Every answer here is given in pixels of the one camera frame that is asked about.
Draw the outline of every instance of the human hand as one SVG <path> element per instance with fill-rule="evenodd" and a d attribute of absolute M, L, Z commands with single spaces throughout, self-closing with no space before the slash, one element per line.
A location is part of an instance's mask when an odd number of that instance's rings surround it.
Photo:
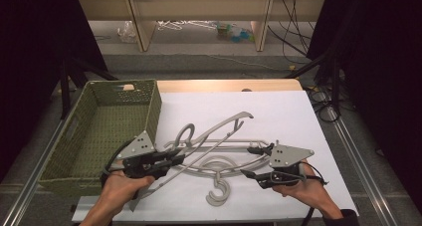
<path fill-rule="evenodd" d="M 306 175 L 315 175 L 314 171 L 307 164 L 304 164 Z M 315 179 L 307 179 L 305 182 L 298 182 L 294 186 L 276 185 L 273 190 L 286 196 L 292 196 L 307 206 L 318 209 L 322 216 L 327 219 L 342 218 L 341 211 L 332 201 L 323 185 Z"/>
<path fill-rule="evenodd" d="M 138 179 L 127 178 L 122 170 L 112 172 L 105 182 L 100 198 L 81 226 L 107 225 L 137 190 L 149 186 L 154 180 L 152 176 Z"/>

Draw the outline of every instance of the green wicker basket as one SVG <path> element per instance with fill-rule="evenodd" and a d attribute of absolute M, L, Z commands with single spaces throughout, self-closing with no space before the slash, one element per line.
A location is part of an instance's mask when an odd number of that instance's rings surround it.
<path fill-rule="evenodd" d="M 123 143 L 144 131 L 155 142 L 160 111 L 156 80 L 87 82 L 39 183 L 63 196 L 99 195 L 101 172 Z"/>

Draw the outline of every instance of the white table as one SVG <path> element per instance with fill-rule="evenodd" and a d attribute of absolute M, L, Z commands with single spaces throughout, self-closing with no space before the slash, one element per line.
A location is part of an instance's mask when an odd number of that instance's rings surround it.
<path fill-rule="evenodd" d="M 158 146 L 174 140 L 188 123 L 196 126 L 195 138 L 227 117 L 248 112 L 254 118 L 244 118 L 243 126 L 231 138 L 261 138 L 269 142 L 279 140 L 281 144 L 312 149 L 316 154 L 309 158 L 309 163 L 329 181 L 325 188 L 333 200 L 340 208 L 350 208 L 357 212 L 305 92 L 161 93 L 161 97 L 162 111 L 156 137 Z M 232 128 L 228 124 L 212 134 L 212 137 L 222 137 Z M 234 154 L 239 162 L 251 156 L 247 152 L 230 154 Z M 267 172 L 270 169 L 266 166 L 256 172 Z M 167 177 L 174 172 L 170 170 Z M 165 178 L 155 181 L 151 187 Z M 134 212 L 125 206 L 113 220 L 174 224 L 275 222 L 304 218 L 309 210 L 296 199 L 284 198 L 272 189 L 262 189 L 255 180 L 243 175 L 226 180 L 232 192 L 222 206 L 211 206 L 205 200 L 210 190 L 219 193 L 213 186 L 213 179 L 182 173 L 139 201 Z M 82 197 L 73 221 L 81 222 L 96 200 L 96 197 Z M 314 217 L 321 215 L 316 211 Z"/>

